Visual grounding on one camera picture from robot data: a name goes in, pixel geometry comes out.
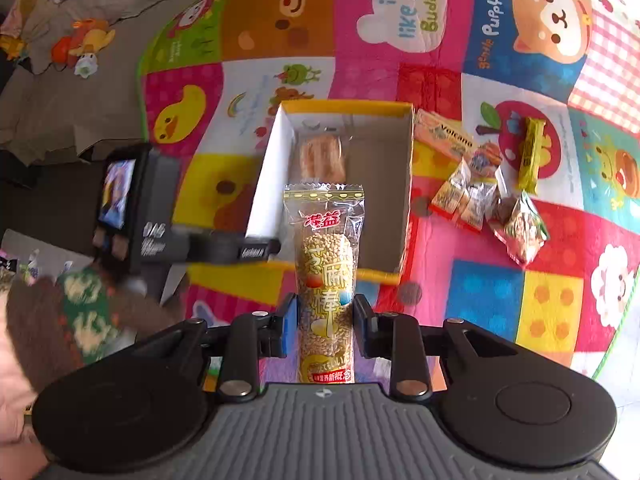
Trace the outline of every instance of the dark floor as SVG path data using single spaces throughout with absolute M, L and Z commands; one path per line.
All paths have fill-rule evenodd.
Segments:
M 44 166 L 32 190 L 0 182 L 0 240 L 13 229 L 49 244 L 91 254 L 103 164 Z

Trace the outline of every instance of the handheld device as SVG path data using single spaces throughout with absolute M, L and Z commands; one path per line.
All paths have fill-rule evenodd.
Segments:
M 599 384 L 472 323 L 420 326 L 353 300 L 360 353 L 391 360 L 379 384 L 266 384 L 291 356 L 298 300 L 207 329 L 190 319 L 46 388 L 33 407 L 54 463 L 42 480 L 584 479 L 616 425 Z M 433 392 L 426 356 L 447 390 Z M 201 386 L 222 356 L 215 393 Z
M 151 144 L 116 150 L 105 161 L 93 244 L 102 266 L 116 277 L 164 275 L 182 262 L 231 264 L 266 260 L 277 239 L 172 225 L 180 160 Z

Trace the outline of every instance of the black handheld camera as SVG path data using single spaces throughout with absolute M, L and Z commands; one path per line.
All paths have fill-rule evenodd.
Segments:
M 116 150 L 105 162 L 97 205 L 94 247 L 102 266 L 116 277 L 144 274 L 153 264 L 232 264 L 267 260 L 277 239 L 173 226 L 180 160 L 151 144 Z

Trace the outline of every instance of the device screen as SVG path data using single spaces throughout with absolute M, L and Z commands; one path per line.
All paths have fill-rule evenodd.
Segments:
M 112 162 L 107 168 L 98 219 L 116 229 L 122 229 L 124 225 L 127 196 L 135 165 L 135 160 L 119 160 Z

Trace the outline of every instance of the red label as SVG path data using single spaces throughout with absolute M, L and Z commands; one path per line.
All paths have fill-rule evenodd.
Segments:
M 305 216 L 305 227 L 311 226 L 313 230 L 325 229 L 327 227 L 333 227 L 340 223 L 340 210 L 327 211 L 326 213 L 316 213 L 313 215 Z
M 348 374 L 345 373 L 344 368 L 323 374 L 311 374 L 311 377 L 315 383 L 345 383 L 348 380 Z

